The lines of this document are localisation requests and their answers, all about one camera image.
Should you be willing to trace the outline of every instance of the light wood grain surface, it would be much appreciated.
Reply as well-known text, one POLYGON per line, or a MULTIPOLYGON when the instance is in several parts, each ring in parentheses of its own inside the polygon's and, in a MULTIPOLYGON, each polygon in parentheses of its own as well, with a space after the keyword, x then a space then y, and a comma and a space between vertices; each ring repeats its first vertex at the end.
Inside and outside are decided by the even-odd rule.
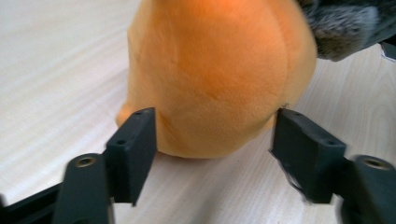
MULTIPOLYGON (((126 93, 126 29, 139 1, 0 2, 0 192, 15 203, 102 152, 126 93)), ((318 61, 296 110, 349 145, 396 163, 396 63, 378 45, 318 61)), ((136 208, 118 223, 336 223, 304 203, 270 155, 271 131, 216 160, 158 154, 136 208)))

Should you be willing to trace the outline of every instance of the stuffed animal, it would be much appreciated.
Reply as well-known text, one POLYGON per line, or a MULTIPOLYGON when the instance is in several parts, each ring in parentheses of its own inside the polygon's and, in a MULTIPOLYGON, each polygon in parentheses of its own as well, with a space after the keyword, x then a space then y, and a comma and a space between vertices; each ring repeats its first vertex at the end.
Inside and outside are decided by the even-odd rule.
POLYGON ((293 107, 317 46, 295 0, 144 0, 128 30, 122 124, 155 107, 159 151, 228 155, 293 107))

